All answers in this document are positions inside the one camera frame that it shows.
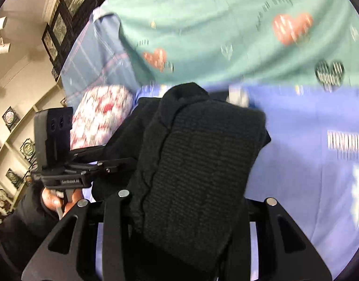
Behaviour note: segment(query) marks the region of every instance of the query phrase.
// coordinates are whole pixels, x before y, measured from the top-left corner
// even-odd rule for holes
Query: heart pattern
[[[165,50],[163,50],[162,48],[155,49],[153,54],[144,52],[143,58],[146,59],[146,61],[154,68],[160,70],[160,72],[164,71],[164,66],[167,61],[167,55]]]
[[[335,91],[341,86],[344,73],[345,69],[340,61],[334,61],[332,68],[325,60],[321,60],[315,65],[316,78],[328,92]]]
[[[280,42],[290,45],[306,35],[313,22],[309,13],[300,14],[297,18],[290,15],[278,15],[273,19],[273,30]]]

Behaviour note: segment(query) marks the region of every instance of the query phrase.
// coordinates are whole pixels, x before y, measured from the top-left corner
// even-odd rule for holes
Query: ceiling
[[[2,5],[0,18],[6,16],[7,20],[0,34],[11,46],[8,54],[0,55],[0,80],[26,55],[31,59],[48,58],[45,48],[39,46],[46,26],[43,16],[46,1],[5,0]]]

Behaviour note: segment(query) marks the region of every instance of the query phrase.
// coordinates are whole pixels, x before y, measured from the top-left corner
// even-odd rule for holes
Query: green blanket
[[[137,80],[359,86],[349,0],[106,0]]]

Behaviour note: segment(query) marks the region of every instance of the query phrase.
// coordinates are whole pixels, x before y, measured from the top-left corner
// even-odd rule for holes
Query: red heart
[[[162,48],[155,49],[154,53],[143,53],[144,59],[162,72],[164,70],[164,64],[166,62],[166,52]]]
[[[290,15],[278,15],[272,24],[277,39],[284,45],[290,45],[297,42],[301,35],[305,35],[313,22],[309,13],[303,13],[296,19]]]

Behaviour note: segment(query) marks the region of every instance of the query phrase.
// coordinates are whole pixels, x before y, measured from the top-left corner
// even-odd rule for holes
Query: pillow
[[[120,85],[98,86],[88,90],[72,119],[70,148],[106,144],[129,115],[132,94]]]

